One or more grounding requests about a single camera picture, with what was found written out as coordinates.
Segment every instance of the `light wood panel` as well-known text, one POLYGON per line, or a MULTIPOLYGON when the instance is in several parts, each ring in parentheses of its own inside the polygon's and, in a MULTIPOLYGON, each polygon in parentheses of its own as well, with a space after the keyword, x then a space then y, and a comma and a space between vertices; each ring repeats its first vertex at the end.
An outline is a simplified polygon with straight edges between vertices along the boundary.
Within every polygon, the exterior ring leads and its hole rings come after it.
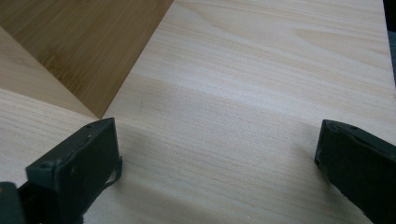
MULTIPOLYGON (((396 144, 393 81, 380 1, 176 1, 105 114, 124 172, 86 223, 370 223, 314 155, 323 119, 396 144)), ((18 183, 10 166, 91 121, 0 104, 0 176, 18 183)))
POLYGON ((172 0, 2 0, 0 25, 101 118, 172 0))
POLYGON ((75 95, 1 27, 0 88, 94 117, 75 95))

